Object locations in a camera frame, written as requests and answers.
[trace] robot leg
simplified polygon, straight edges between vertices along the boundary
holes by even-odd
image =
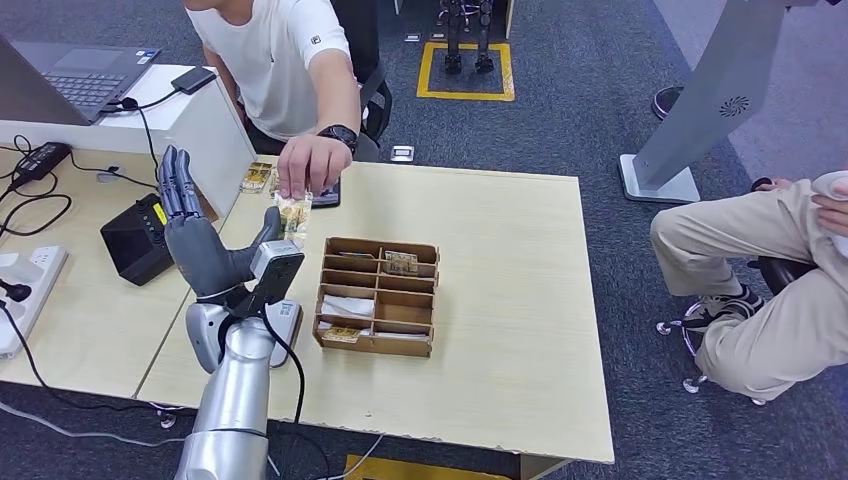
[[[450,0],[448,5],[448,55],[445,70],[449,75],[462,72],[462,57],[459,55],[459,22],[462,20],[462,0]]]
[[[480,40],[477,44],[477,73],[489,73],[495,64],[489,57],[489,28],[492,24],[492,0],[482,0],[480,4]]]

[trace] chair caster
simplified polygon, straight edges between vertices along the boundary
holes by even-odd
[[[701,384],[706,381],[706,375],[701,375],[695,380],[687,378],[686,380],[683,380],[683,389],[689,393],[698,393],[698,391],[701,390]]]
[[[173,413],[157,410],[156,415],[159,417],[159,426],[163,430],[168,430],[177,423],[177,416]]]
[[[657,324],[657,331],[660,335],[668,335],[671,333],[671,325],[668,322],[660,322]]]

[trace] robot finger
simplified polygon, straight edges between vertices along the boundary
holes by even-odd
[[[203,209],[200,207],[200,200],[197,198],[197,193],[194,190],[194,179],[191,178],[191,173],[188,170],[191,157],[185,150],[177,152],[177,159],[174,165],[176,173],[177,189],[180,194],[180,200],[183,207],[183,215],[186,217],[203,218]]]
[[[162,200],[162,208],[165,210],[168,220],[182,216],[184,210],[174,175],[176,159],[177,149],[173,145],[168,145],[165,154],[162,156],[162,161],[159,163],[159,197]]]

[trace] small white object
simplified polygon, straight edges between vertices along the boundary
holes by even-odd
[[[827,173],[815,179],[812,185],[813,191],[833,200],[848,201],[848,196],[839,195],[833,191],[833,187],[837,182],[848,184],[848,170]],[[843,257],[848,258],[848,237],[831,233],[830,239],[833,240],[833,246],[836,247],[836,251]]]
[[[410,163],[415,157],[415,147],[410,145],[395,145],[392,147],[391,161]]]
[[[0,255],[0,266],[4,266],[0,267],[0,276],[8,283],[24,283],[32,288],[32,293],[26,300],[14,304],[10,309],[24,338],[27,338],[32,331],[67,257],[68,252],[59,246],[36,248],[30,255],[29,261],[22,260],[17,253]],[[35,280],[25,280],[12,272],[22,272],[27,278],[32,278],[33,273],[37,275]],[[12,358],[20,351],[21,341],[9,325],[8,319],[0,318],[0,358]]]
[[[374,316],[374,300],[324,295],[321,313],[323,315],[371,318]]]

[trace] label sticker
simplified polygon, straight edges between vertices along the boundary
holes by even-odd
[[[162,205],[154,203],[153,211],[156,212],[156,216],[159,217],[159,221],[162,222],[162,225],[168,223],[168,221],[165,219],[165,211],[162,210]]]

